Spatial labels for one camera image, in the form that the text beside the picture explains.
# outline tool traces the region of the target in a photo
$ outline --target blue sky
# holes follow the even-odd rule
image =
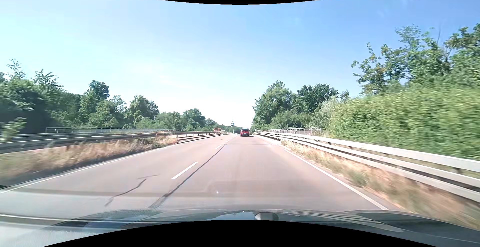
[[[197,108],[249,127],[255,99],[276,80],[292,91],[327,83],[357,95],[351,63],[368,56],[367,42],[398,46],[394,29],[411,24],[440,27],[444,40],[480,22],[478,2],[0,0],[0,71],[16,58],[29,76],[52,71],[73,93],[94,79],[127,102],[141,94],[161,111]]]

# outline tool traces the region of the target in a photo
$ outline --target guardrail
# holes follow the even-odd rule
[[[45,133],[111,133],[111,132],[160,132],[160,131],[177,131],[179,129],[142,129],[142,128],[63,128],[63,127],[47,127]]]
[[[480,202],[480,179],[465,175],[480,175],[479,161],[347,140],[291,134],[279,130],[259,130],[255,133],[310,146]],[[409,158],[423,164],[407,162],[400,158]],[[447,167],[454,172],[432,166]]]
[[[307,127],[307,128],[271,129],[269,131],[274,132],[274,133],[312,135],[312,134],[314,134],[314,132],[321,131],[321,129],[322,129],[321,127]]]
[[[182,131],[182,132],[159,132],[159,133],[142,133],[127,135],[107,135],[107,136],[83,136],[78,138],[55,138],[42,140],[28,140],[0,143],[0,153],[22,152],[28,150],[37,150],[43,148],[71,146],[79,143],[98,143],[113,140],[141,139],[160,136],[175,136],[181,140],[201,139],[209,136],[221,135],[219,132],[199,132],[199,131]]]

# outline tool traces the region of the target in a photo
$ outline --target green shrub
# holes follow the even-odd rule
[[[480,89],[410,87],[337,104],[330,137],[480,160]]]

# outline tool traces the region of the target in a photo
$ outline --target red car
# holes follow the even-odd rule
[[[242,128],[240,131],[240,136],[250,136],[250,129],[249,128]]]

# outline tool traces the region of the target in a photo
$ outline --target vegetation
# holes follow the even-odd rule
[[[52,72],[35,72],[28,79],[15,59],[0,73],[0,125],[2,141],[18,133],[43,133],[46,127],[134,127],[212,131],[220,127],[239,131],[206,118],[198,109],[160,112],[158,106],[136,95],[129,106],[108,85],[93,80],[83,94],[67,92]]]
[[[354,61],[357,97],[329,85],[297,93],[277,81],[256,100],[252,129],[322,127],[324,135],[480,160],[480,24],[439,43],[416,26],[404,45]]]

